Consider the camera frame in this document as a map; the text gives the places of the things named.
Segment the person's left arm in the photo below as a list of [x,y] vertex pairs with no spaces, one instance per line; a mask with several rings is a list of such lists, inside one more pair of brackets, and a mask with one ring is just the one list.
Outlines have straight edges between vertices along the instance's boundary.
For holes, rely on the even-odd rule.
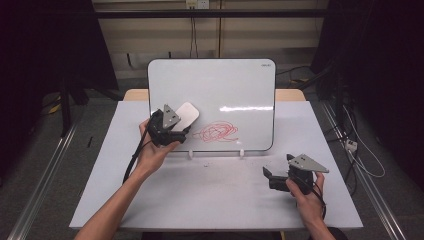
[[[141,134],[146,128],[146,123],[145,121],[140,124]],[[149,141],[150,137],[147,134],[145,143]],[[157,147],[151,142],[146,144],[139,155],[137,166],[128,180],[90,218],[75,239],[112,239],[142,183],[160,168],[165,156],[178,144],[179,142],[173,142],[166,147]]]

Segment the whiteboard eraser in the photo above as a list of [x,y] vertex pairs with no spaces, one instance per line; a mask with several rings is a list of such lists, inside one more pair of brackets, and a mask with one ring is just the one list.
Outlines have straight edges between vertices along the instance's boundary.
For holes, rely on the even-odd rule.
[[199,110],[197,110],[191,103],[185,102],[176,111],[181,120],[172,128],[173,132],[183,131],[189,127],[199,117]]

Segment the horizontal black bar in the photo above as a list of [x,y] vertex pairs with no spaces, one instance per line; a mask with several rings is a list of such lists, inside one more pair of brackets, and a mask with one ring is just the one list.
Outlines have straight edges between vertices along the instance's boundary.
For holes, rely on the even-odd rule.
[[284,9],[284,10],[116,10],[97,12],[43,11],[44,16],[114,18],[316,18],[346,17],[364,14],[356,9]]

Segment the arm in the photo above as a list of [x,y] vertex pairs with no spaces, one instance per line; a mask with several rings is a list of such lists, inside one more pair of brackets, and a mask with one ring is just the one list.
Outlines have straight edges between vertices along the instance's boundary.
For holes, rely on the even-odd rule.
[[[146,124],[147,121],[140,124],[141,134]],[[147,134],[145,143],[149,141],[150,136]],[[153,143],[147,144],[138,156],[137,166],[128,180],[88,220],[75,239],[112,239],[141,184],[162,166],[165,156],[178,145],[179,142],[173,142],[158,148]]]
[[[315,174],[317,176],[316,185],[323,191],[324,175],[319,172]],[[334,239],[322,219],[322,205],[318,198],[313,193],[303,195],[297,184],[290,179],[287,179],[286,184],[296,198],[303,224],[305,224],[312,238],[315,240]]]

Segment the white table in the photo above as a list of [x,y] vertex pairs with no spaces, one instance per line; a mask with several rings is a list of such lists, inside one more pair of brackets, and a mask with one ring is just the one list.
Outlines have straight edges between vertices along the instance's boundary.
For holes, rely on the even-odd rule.
[[[84,223],[120,187],[148,118],[146,101],[120,102],[84,194],[70,224]],[[141,187],[121,229],[136,231],[254,231],[303,228],[295,199],[268,188],[262,166],[288,169],[286,154],[305,153],[328,169],[325,222],[341,229],[362,222],[309,102],[276,102],[273,147],[262,153],[171,153]]]

